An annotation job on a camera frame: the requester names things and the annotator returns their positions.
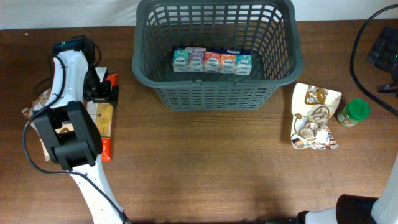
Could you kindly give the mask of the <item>beige mushroom snack bag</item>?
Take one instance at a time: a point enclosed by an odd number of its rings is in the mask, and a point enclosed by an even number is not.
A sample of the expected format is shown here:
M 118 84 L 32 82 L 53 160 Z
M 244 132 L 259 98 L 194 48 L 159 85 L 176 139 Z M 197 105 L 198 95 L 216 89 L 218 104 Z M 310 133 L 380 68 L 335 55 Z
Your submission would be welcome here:
M 329 150 L 338 147 L 328 127 L 341 100 L 341 93 L 297 83 L 292 95 L 290 142 L 296 149 Z

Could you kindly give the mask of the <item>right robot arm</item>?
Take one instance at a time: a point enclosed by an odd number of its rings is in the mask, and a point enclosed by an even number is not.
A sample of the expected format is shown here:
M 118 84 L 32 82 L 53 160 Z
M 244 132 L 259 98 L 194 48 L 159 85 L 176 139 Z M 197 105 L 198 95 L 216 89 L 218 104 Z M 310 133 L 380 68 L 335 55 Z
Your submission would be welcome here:
M 296 149 L 330 149 L 327 122 L 337 109 L 341 93 L 298 83 L 292 99 L 292 144 Z M 335 207 L 302 211 L 297 223 L 397 223 L 397 163 L 380 198 L 341 195 Z

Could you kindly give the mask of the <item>multicolour tissue pack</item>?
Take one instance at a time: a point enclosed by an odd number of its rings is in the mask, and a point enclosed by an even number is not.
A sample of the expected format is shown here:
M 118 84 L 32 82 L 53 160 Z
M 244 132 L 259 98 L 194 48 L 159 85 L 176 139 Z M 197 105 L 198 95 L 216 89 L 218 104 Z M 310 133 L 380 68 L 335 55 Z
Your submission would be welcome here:
M 175 72 L 205 72 L 249 75 L 252 70 L 250 50 L 175 47 L 172 57 Z

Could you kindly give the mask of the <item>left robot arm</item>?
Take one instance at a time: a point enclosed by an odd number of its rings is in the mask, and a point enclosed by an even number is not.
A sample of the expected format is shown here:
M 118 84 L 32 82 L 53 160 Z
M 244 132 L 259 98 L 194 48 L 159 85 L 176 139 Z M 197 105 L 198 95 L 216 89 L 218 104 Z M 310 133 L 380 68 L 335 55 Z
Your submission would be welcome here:
M 130 223 L 117 203 L 102 165 L 109 137 L 100 133 L 87 103 L 113 109 L 118 103 L 118 76 L 100 67 L 99 47 L 84 35 L 53 46 L 51 92 L 33 111 L 33 125 L 49 159 L 76 182 L 95 223 Z

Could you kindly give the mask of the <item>grey plastic shopping basket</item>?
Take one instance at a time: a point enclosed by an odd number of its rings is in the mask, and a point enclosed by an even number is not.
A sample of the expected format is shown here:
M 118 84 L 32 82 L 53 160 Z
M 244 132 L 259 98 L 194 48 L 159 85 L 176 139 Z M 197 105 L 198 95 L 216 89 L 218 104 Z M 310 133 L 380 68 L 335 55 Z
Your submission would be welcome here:
M 173 110 L 251 110 L 303 70 L 290 0 L 145 0 L 132 71 Z

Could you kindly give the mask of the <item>red brown pasta packet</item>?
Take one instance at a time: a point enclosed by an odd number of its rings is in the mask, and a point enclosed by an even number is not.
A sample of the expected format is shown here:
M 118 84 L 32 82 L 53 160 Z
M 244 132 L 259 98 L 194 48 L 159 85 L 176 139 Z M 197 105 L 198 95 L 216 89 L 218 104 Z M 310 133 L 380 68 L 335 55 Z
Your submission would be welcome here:
M 112 86 L 119 86 L 119 75 L 117 73 L 108 75 L 107 80 L 111 82 Z M 109 103 L 94 103 L 93 101 L 83 101 L 87 112 L 95 122 L 96 127 L 101 135 L 103 151 L 101 153 L 102 161 L 111 160 L 111 131 L 113 110 L 117 107 L 118 102 Z

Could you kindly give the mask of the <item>beige rice bag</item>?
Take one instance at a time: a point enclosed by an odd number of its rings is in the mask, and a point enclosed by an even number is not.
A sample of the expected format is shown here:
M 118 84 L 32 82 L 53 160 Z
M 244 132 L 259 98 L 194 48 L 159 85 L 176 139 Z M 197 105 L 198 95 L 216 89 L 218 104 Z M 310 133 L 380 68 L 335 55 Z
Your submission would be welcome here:
M 51 93 L 51 88 L 49 88 L 49 89 L 45 90 L 44 92 L 42 92 L 40 94 L 40 96 L 36 100 L 34 100 L 32 102 L 30 107 L 24 108 L 22 110 L 22 114 L 24 115 L 24 117 L 26 119 L 30 119 L 33 116 L 33 114 L 34 114 L 34 111 L 41 110 L 45 106 L 45 104 L 47 103 L 47 101 L 49 99 L 49 96 L 50 96 L 50 93 Z M 56 129 L 55 132 L 57 134 L 63 134 L 63 133 L 67 133 L 67 132 L 70 132 L 70 131 L 73 131 L 73 130 L 74 130 L 74 128 L 73 128 L 73 126 L 70 123 L 62 123 L 62 127 Z M 45 160 L 49 161 L 50 160 L 50 156 L 49 156 L 49 154 L 48 154 L 48 152 L 47 152 L 47 150 L 46 150 L 46 148 L 44 146 L 44 143 L 43 143 L 43 141 L 41 139 L 40 139 L 40 143 L 42 145 L 42 150 L 43 150 L 43 154 L 44 154 Z

